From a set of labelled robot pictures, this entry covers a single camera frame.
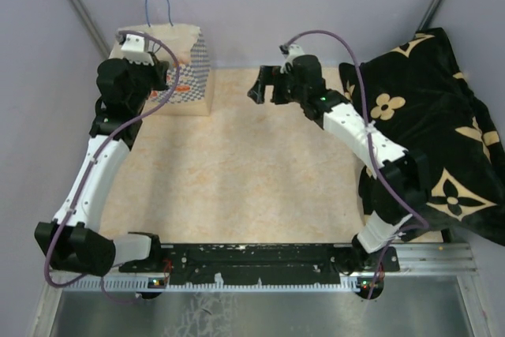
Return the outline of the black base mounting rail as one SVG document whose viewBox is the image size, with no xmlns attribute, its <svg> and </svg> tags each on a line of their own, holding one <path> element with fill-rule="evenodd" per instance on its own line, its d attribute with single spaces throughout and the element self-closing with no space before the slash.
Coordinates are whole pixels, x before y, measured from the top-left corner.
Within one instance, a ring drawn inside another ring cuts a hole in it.
<svg viewBox="0 0 505 337">
<path fill-rule="evenodd" d="M 349 244 L 162 244 L 149 258 L 122 264 L 149 274 L 151 290 L 196 292 L 349 291 L 377 298 L 400 270 L 394 247 L 366 253 Z"/>
</svg>

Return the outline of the black floral blanket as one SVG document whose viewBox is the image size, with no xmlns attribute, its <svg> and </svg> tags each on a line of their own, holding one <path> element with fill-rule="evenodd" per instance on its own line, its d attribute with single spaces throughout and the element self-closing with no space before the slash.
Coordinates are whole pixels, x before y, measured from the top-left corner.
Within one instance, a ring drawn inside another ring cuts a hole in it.
<svg viewBox="0 0 505 337">
<path fill-rule="evenodd" d="M 339 66 L 346 98 L 387 138 L 426 156 L 428 200 L 405 240 L 456 226 L 504 243 L 504 150 L 487 106 L 469 87 L 442 28 L 355 68 Z"/>
</svg>

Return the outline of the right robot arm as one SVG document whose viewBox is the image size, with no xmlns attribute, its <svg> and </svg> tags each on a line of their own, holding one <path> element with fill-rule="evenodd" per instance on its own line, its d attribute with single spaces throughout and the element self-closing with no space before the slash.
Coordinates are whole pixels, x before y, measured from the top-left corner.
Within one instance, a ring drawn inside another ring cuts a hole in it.
<svg viewBox="0 0 505 337">
<path fill-rule="evenodd" d="M 410 152 L 390 140 L 367 123 L 344 95 L 328 88 L 316 56 L 303 54 L 286 60 L 281 66 L 261 66 L 247 96 L 254 103 L 262 104 L 268 86 L 273 88 L 273 104 L 299 104 L 308 120 L 352 150 L 370 169 L 379 190 L 395 202 L 386 214 L 373 211 L 364 228 L 353 237 L 350 258 L 342 273 L 349 275 L 374 268 L 380 262 L 380 250 L 400 230 L 410 229 L 407 224 L 410 219 L 427 227 L 427 221 L 418 212 L 428 199 L 426 156 Z"/>
</svg>

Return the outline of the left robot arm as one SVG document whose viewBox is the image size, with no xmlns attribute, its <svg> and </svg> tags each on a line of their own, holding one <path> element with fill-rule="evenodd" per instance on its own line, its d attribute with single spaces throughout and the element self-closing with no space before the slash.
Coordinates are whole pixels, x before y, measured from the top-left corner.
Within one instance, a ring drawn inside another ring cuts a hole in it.
<svg viewBox="0 0 505 337">
<path fill-rule="evenodd" d="M 95 102 L 88 148 L 72 188 L 49 223 L 38 223 L 35 239 L 43 251 L 44 275 L 53 287 L 64 287 L 51 271 L 67 271 L 78 279 L 105 276 L 110 269 L 138 263 L 147 271 L 163 265 L 159 238 L 129 232 L 109 239 L 99 232 L 114 178 L 131 152 L 142 125 L 141 113 L 152 91 L 168 88 L 170 63 L 153 54 L 148 63 L 109 58 L 97 69 L 100 96 Z"/>
</svg>

